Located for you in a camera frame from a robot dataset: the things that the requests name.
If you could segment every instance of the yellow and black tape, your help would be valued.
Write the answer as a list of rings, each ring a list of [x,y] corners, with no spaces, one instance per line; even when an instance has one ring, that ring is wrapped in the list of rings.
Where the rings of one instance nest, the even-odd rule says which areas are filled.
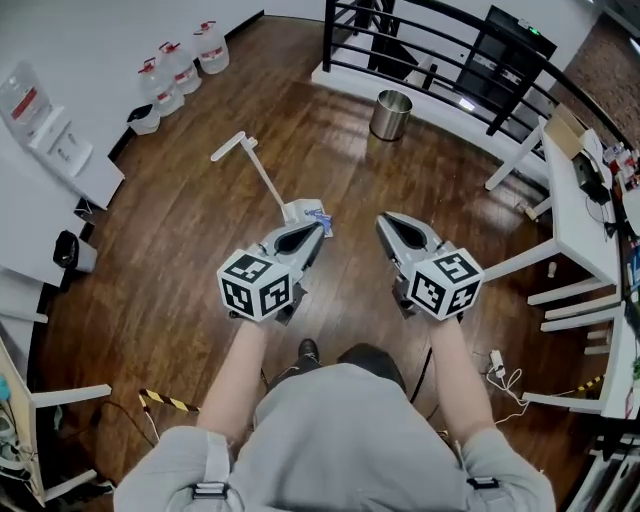
[[[145,402],[145,398],[149,398],[154,402],[160,402],[161,404],[170,405],[176,409],[180,409],[185,412],[200,412],[200,407],[196,407],[195,405],[189,405],[184,403],[181,400],[177,400],[175,398],[170,398],[168,396],[161,395],[160,393],[156,393],[155,391],[151,391],[150,389],[141,389],[139,392],[140,402],[142,403],[142,408],[145,412],[149,412],[149,408],[147,403]]]
[[[598,375],[595,379],[590,380],[586,384],[583,384],[582,386],[578,386],[576,388],[576,391],[586,391],[587,389],[591,389],[593,386],[595,386],[599,382],[602,382],[603,380],[604,380],[604,375]]]

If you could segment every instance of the water bottle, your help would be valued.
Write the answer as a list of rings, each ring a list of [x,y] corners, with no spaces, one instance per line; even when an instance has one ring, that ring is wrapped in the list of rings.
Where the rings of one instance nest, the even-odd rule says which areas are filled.
[[[0,84],[0,117],[21,144],[28,144],[52,111],[49,97],[31,67],[21,61]]]
[[[214,25],[215,21],[207,21],[193,34],[202,71],[209,75],[220,73],[229,65],[227,42]]]
[[[182,48],[178,48],[179,46],[180,43],[166,42],[160,47],[162,53],[160,67],[173,76],[182,94],[191,94],[200,87],[202,79],[198,76],[198,71],[189,54]]]
[[[184,96],[173,77],[156,67],[152,57],[144,61],[140,74],[140,88],[145,98],[156,108],[161,117],[174,113],[184,105]]]

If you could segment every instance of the gray shirt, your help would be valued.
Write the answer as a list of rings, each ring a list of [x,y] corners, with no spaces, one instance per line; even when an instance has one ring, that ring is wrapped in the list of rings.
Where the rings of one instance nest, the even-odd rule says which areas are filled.
[[[116,512],[555,510],[549,481],[497,429],[451,450],[400,387],[349,364],[291,377],[259,404],[238,460],[223,436],[165,432],[115,494]],[[469,478],[493,477],[477,490]],[[199,482],[227,498],[193,500]]]

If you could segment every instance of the staircase railing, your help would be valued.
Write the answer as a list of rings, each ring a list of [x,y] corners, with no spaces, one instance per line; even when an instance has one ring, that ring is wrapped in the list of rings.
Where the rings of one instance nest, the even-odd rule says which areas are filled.
[[[629,140],[622,133],[620,128],[609,117],[609,115],[580,87],[573,83],[562,71],[551,64],[545,57],[537,53],[533,48],[526,43],[519,40],[517,37],[509,34],[508,32],[501,30],[496,25],[484,21],[480,18],[473,16],[465,11],[452,7],[448,4],[439,2],[437,0],[407,0],[408,2],[429,9],[433,12],[440,13],[451,19],[457,20],[460,23],[464,23],[469,27],[476,29],[480,34],[488,35],[498,41],[508,45],[510,48],[517,51],[524,56],[531,66],[526,73],[515,69],[507,62],[498,60],[495,56],[492,56],[481,49],[462,41],[450,34],[444,33],[432,27],[422,25],[416,21],[401,18],[392,14],[395,0],[354,0],[352,3],[346,3],[344,1],[327,0],[325,11],[325,32],[324,32],[324,48],[323,48],[323,70],[326,72],[331,71],[332,66],[340,66],[348,68],[354,71],[366,73],[378,78],[383,78],[391,82],[397,83],[404,87],[419,91],[430,97],[436,98],[444,103],[447,103],[453,107],[464,110],[467,114],[473,116],[476,119],[487,124],[487,134],[493,135],[496,132],[502,132],[505,135],[511,137],[514,140],[521,141],[524,136],[533,130],[533,126],[522,119],[518,113],[519,105],[524,105],[537,115],[541,115],[548,119],[548,114],[541,111],[530,101],[525,99],[531,90],[536,90],[545,98],[550,100],[553,105],[557,105],[559,101],[547,90],[540,87],[535,83],[541,72],[548,73],[556,82],[566,88],[575,98],[577,98],[582,104],[590,110],[593,115],[602,122],[602,124],[611,132],[613,137],[618,141],[624,143],[624,145],[632,149],[632,145]],[[339,21],[346,12],[353,11],[352,15],[346,22]],[[469,65],[459,62],[458,60],[443,55],[433,49],[426,48],[424,46],[404,41],[398,37],[398,29],[402,24],[418,28],[427,33],[438,36],[442,39],[450,41],[452,43],[460,45],[462,48],[474,52],[474,54],[484,57],[490,62],[495,64],[496,72],[492,73],[493,76],[487,76],[478,72],[476,69]],[[371,49],[361,48],[354,45],[350,45],[335,38],[335,29],[348,29],[354,33],[369,34],[374,38],[374,45]],[[432,71],[430,69],[423,69],[416,64],[406,62],[394,56],[387,55],[383,51],[380,51],[380,41],[390,41],[401,44],[405,48],[410,48],[422,52],[426,55],[430,55],[435,59],[439,59],[442,62],[446,62],[453,66],[460,68],[466,73],[470,73],[475,77],[483,80],[486,83],[491,84],[492,87],[498,88],[506,93],[506,99],[501,103],[497,103],[491,98],[479,93],[477,90],[471,90],[465,85],[459,83],[456,80],[452,80],[442,74],[438,74],[437,70]],[[369,66],[362,67],[352,64],[350,62],[344,62],[334,58],[334,52],[337,48],[357,52],[369,56]],[[480,113],[476,110],[469,111],[464,109],[458,101],[454,101],[451,97],[439,94],[433,90],[433,87],[420,87],[411,83],[407,83],[397,77],[390,76],[380,72],[375,65],[375,62],[380,62],[380,59],[386,59],[389,62],[395,62],[401,64],[408,69],[416,70],[426,77],[428,77],[428,83],[437,81],[440,84],[450,88],[455,93],[466,96],[471,99],[479,101],[485,109],[484,113]],[[498,81],[495,76],[497,73],[508,72],[512,77],[512,81]],[[487,112],[494,114],[494,117],[485,115]],[[512,134],[508,127],[505,127],[505,121],[512,120],[525,129],[525,135],[516,137]]]

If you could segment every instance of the metal trash can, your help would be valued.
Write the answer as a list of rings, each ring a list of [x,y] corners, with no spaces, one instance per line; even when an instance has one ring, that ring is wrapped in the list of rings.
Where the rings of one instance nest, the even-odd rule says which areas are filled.
[[[371,133],[382,140],[398,140],[404,133],[412,108],[407,95],[392,90],[382,91],[369,123]]]

